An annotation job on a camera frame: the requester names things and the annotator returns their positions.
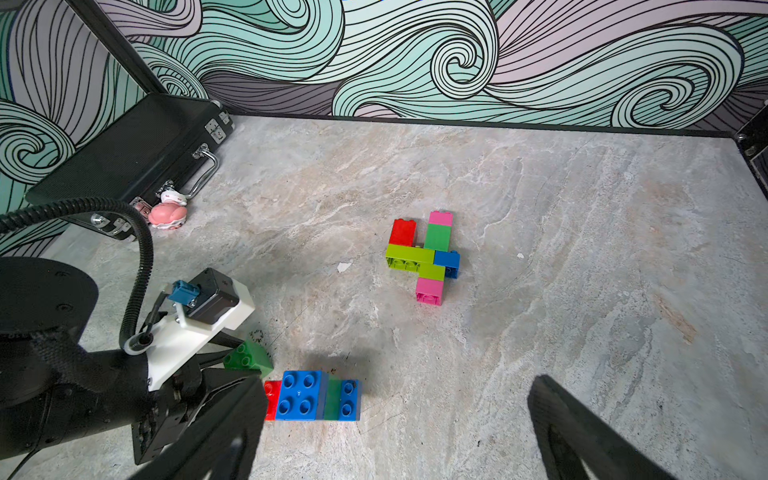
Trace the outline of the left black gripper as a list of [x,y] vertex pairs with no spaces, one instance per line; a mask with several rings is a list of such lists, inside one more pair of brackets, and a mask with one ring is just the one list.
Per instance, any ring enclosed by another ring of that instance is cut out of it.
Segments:
[[151,394],[149,412],[131,425],[135,464],[157,458],[230,391],[264,373],[262,366],[249,359],[230,367],[233,356],[232,350],[197,354]]

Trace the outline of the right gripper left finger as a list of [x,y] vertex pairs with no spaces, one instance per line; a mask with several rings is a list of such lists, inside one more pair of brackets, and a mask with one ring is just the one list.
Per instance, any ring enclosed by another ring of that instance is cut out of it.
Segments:
[[261,379],[246,378],[134,479],[247,479],[268,401]]

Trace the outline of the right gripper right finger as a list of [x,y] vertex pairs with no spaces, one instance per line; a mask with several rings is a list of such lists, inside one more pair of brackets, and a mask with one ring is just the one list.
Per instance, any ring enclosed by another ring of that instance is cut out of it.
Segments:
[[527,405],[549,479],[670,479],[548,375],[532,382]]

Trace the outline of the green lego brick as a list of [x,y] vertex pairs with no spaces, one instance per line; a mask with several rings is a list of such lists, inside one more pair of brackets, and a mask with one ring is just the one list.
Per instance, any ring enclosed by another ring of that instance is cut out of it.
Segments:
[[447,225],[428,224],[424,240],[424,248],[434,251],[449,252],[452,227]]
[[333,375],[328,377],[323,414],[323,419],[325,421],[337,421],[339,418],[342,383],[343,381],[341,379],[338,379]]
[[262,378],[274,370],[266,349],[252,341],[245,341],[231,350],[223,359],[223,365],[229,370],[258,370]]

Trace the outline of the red long lego brick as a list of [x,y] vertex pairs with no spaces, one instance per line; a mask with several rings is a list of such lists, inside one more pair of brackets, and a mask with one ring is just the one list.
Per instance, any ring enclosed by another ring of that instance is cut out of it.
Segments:
[[274,421],[276,419],[277,406],[280,400],[282,382],[280,380],[265,381],[263,386],[268,402],[265,420]]

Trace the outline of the blue lego brick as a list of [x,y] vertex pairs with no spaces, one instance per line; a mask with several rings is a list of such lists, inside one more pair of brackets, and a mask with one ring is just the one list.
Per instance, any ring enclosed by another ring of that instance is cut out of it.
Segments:
[[445,277],[457,279],[460,269],[460,254],[457,251],[436,251],[434,264],[445,269]]
[[318,421],[324,417],[329,375],[320,370],[283,374],[277,421]]
[[339,421],[360,420],[362,383],[359,380],[343,380],[341,384]]

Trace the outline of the blue lego brick back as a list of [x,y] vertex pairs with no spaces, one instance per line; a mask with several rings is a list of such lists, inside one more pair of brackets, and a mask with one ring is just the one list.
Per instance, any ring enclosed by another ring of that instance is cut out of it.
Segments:
[[341,384],[339,421],[360,420],[362,383],[359,380],[343,380]]

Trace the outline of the lime small lego brick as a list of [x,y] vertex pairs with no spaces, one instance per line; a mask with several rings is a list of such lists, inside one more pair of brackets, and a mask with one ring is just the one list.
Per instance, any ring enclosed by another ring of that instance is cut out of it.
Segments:
[[446,268],[443,266],[426,263],[419,266],[419,278],[443,282],[445,280],[445,275]]

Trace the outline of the lime long lego brick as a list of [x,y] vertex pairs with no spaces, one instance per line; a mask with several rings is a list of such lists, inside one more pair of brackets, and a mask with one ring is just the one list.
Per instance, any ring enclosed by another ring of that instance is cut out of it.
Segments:
[[418,273],[422,266],[433,265],[434,257],[434,250],[397,244],[389,244],[385,252],[389,268],[414,273]]

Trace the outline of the pink lego brick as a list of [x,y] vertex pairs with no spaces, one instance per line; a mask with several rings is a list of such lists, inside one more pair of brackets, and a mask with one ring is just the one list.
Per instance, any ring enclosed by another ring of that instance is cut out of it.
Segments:
[[417,279],[416,300],[423,304],[441,306],[443,301],[444,282],[429,278]]

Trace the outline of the blue lego brick front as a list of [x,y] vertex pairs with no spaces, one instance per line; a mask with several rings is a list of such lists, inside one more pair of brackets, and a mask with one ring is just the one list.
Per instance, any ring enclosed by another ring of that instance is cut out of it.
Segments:
[[445,277],[457,279],[460,269],[460,254],[457,251],[436,251],[434,264],[445,269]]

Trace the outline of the magenta lego brick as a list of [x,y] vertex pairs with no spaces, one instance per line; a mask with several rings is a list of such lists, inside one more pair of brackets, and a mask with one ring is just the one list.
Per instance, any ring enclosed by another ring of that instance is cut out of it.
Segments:
[[452,227],[453,214],[447,211],[432,211],[429,215],[428,223],[430,225]]

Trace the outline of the red square lego brick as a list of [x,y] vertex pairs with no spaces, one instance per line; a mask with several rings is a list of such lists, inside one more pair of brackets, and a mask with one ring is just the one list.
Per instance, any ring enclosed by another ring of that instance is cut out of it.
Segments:
[[417,236],[415,220],[396,219],[393,222],[389,243],[406,247],[414,247]]

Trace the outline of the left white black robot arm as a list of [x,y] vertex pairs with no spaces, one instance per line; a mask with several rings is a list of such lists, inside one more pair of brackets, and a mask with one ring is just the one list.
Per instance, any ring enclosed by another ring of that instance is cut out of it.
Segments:
[[1,455],[37,452],[129,426],[141,479],[246,479],[267,413],[257,371],[226,370],[227,336],[255,308],[248,289],[201,274],[206,316],[177,306],[140,313],[154,254],[144,217],[108,198],[65,199],[6,213],[1,230],[84,213],[114,213],[132,227],[139,266],[115,350],[80,343],[98,298],[93,279],[62,262],[1,262]]

